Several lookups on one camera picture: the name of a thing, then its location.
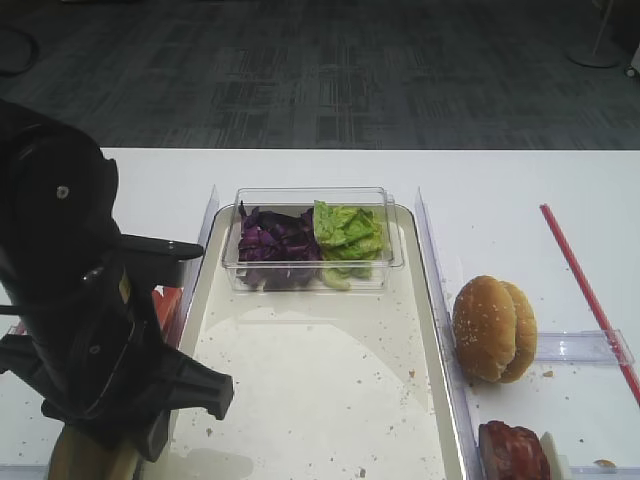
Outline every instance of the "red straw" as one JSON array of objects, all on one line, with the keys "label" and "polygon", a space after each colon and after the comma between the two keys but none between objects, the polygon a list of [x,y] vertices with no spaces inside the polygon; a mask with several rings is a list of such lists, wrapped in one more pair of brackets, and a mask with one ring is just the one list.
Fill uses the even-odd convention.
[{"label": "red straw", "polygon": [[578,281],[578,285],[580,285],[580,289],[582,290],[582,293],[584,295],[584,298],[586,298],[587,303],[591,307],[591,311],[593,312],[593,315],[596,317],[596,320],[598,321],[600,328],[604,330],[605,334],[607,335],[607,338],[611,343],[613,351],[616,354],[616,358],[618,359],[618,365],[620,366],[620,370],[622,371],[624,378],[627,380],[627,384],[629,385],[631,392],[633,392],[633,396],[636,397],[636,401],[638,402],[638,405],[640,405],[640,382],[638,381],[638,377],[636,376],[633,370],[633,367],[628,364],[627,365],[622,364],[623,361],[626,359],[624,357],[624,354],[622,353],[622,349],[620,348],[620,345],[618,344],[618,340],[616,339],[613,333],[613,328],[609,323],[609,319],[607,318],[607,316],[604,313],[604,310],[600,306],[600,302],[598,302],[598,299],[596,298],[596,294],[593,293],[593,290],[591,289],[591,286],[587,281],[587,277],[584,275],[584,272],[582,271],[582,268],[580,268],[580,264],[578,263],[578,260],[576,259],[575,255],[573,254],[573,251],[571,250],[571,247],[569,246],[569,242],[567,241],[564,234],[562,233],[562,230],[560,229],[560,225],[558,225],[558,221],[556,220],[556,217],[554,217],[553,213],[551,212],[551,208],[549,207],[549,205],[544,204],[544,205],[540,205],[540,210],[542,210],[542,215],[544,215],[545,220],[549,224],[549,228],[551,229],[553,236],[556,237],[556,242],[558,242],[558,246],[560,247],[560,250],[562,250],[562,254],[564,255],[564,258],[569,263],[569,266],[571,267],[571,271],[573,272],[573,276],[576,277],[576,280]]}]

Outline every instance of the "gray carpet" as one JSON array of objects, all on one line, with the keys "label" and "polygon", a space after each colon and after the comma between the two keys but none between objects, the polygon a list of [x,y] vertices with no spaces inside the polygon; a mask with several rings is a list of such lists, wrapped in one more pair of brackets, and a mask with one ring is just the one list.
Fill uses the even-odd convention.
[{"label": "gray carpet", "polygon": [[590,0],[40,3],[0,97],[104,146],[640,149],[640,82],[563,58]]}]

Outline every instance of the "hamburger bun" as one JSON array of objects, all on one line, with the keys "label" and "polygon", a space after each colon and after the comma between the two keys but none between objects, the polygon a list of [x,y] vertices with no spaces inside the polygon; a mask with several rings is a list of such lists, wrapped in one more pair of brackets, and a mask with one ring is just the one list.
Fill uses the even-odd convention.
[{"label": "hamburger bun", "polygon": [[493,277],[476,277],[462,288],[453,333],[463,370],[488,382],[519,379],[535,356],[538,334],[527,297]]}]

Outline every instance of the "purple cabbage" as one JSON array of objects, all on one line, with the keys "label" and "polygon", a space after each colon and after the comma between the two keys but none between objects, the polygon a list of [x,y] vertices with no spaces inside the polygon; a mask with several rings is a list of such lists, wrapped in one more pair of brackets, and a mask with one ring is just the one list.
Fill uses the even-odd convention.
[{"label": "purple cabbage", "polygon": [[[255,207],[247,215],[240,203],[242,217],[238,260],[241,262],[296,262],[322,260],[322,252],[313,234],[313,208],[299,217]],[[313,268],[249,268],[241,277],[247,285],[264,290],[283,290],[305,286],[315,276]]]}]

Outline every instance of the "green lettuce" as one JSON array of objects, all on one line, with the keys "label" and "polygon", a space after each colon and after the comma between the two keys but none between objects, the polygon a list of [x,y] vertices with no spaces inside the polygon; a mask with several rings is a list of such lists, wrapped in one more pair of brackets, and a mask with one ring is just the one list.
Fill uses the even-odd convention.
[{"label": "green lettuce", "polygon": [[[331,207],[316,201],[313,213],[316,242],[325,260],[375,260],[384,248],[382,224],[372,210]],[[328,269],[324,282],[332,288],[348,289],[347,277],[371,278],[370,267]]]}]

